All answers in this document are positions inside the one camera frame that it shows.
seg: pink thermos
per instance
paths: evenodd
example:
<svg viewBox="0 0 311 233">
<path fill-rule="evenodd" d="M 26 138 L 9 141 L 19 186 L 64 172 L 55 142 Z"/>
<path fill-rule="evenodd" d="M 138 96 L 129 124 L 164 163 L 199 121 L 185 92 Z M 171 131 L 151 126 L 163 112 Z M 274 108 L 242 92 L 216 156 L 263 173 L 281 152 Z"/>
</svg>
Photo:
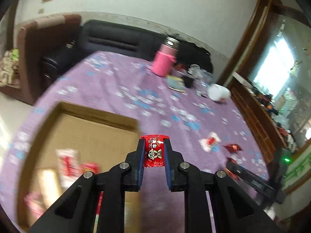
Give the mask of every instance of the pink thermos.
<svg viewBox="0 0 311 233">
<path fill-rule="evenodd" d="M 172 37 L 166 38 L 153 61 L 152 71 L 154 74 L 164 77 L 170 72 L 171 67 L 176 63 L 178 45 L 178 40 Z"/>
</svg>

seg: silver screw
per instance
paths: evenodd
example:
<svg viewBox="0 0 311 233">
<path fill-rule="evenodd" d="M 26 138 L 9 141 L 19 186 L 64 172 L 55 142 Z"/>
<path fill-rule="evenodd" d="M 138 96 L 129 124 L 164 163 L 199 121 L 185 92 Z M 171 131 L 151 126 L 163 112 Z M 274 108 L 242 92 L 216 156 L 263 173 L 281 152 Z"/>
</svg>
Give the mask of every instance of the silver screw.
<svg viewBox="0 0 311 233">
<path fill-rule="evenodd" d="M 226 173 L 224 171 L 218 171 L 216 174 L 219 178 L 223 178 L 226 176 Z"/>
<path fill-rule="evenodd" d="M 83 173 L 83 177 L 86 178 L 86 179 L 89 179 L 93 176 L 93 173 L 92 172 L 85 172 Z"/>
<path fill-rule="evenodd" d="M 121 169 L 127 169 L 130 165 L 127 162 L 123 162 L 120 164 Z"/>
<path fill-rule="evenodd" d="M 182 162 L 182 163 L 180 163 L 180 167 L 182 168 L 182 169 L 187 169 L 187 168 L 189 168 L 189 163 L 187 163 L 187 162 Z"/>
</svg>

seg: black sofa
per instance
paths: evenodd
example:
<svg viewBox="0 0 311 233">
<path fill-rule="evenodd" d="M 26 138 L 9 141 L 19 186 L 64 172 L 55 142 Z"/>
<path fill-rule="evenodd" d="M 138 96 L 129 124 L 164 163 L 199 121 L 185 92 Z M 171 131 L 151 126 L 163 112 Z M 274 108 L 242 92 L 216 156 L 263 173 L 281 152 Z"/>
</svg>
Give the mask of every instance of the black sofa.
<svg viewBox="0 0 311 233">
<path fill-rule="evenodd" d="M 50 51 L 39 63 L 43 91 L 75 64 L 96 51 L 111 51 L 152 61 L 166 35 L 122 24 L 91 20 L 73 33 L 72 42 Z M 178 39 L 177 63 L 189 68 L 197 64 L 213 72 L 210 53 L 193 43 Z"/>
</svg>

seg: floor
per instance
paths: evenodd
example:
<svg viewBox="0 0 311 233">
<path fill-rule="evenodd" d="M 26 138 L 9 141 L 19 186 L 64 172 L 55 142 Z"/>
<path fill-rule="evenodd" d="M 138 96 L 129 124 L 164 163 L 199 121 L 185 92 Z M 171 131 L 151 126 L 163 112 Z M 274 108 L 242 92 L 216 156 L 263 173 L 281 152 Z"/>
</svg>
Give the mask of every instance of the floor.
<svg viewBox="0 0 311 233">
<path fill-rule="evenodd" d="M 0 168 L 8 143 L 31 110 L 32 106 L 9 98 L 0 92 Z"/>
</svg>

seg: floral tablecloth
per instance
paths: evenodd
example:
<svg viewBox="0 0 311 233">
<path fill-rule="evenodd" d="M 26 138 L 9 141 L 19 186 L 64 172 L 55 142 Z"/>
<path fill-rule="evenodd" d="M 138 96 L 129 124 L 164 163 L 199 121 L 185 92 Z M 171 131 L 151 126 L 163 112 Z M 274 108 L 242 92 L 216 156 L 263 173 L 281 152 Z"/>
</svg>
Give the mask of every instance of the floral tablecloth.
<svg viewBox="0 0 311 233">
<path fill-rule="evenodd" d="M 143 134 L 165 134 L 173 150 L 201 170 L 223 169 L 227 157 L 267 179 L 257 143 L 235 104 L 218 104 L 199 97 L 195 89 L 169 89 L 165 78 L 150 71 L 151 63 L 111 52 L 97 52 L 59 78 L 38 100 L 9 145 L 0 175 L 1 205 L 16 222 L 20 171 L 36 131 L 59 100 L 133 117 Z M 216 132 L 221 142 L 205 152 L 199 140 Z M 243 151 L 231 155 L 224 144 Z M 254 191 L 249 187 L 251 196 Z M 171 193 L 163 167 L 146 168 L 141 188 L 142 231 L 183 232 L 184 194 Z"/>
</svg>

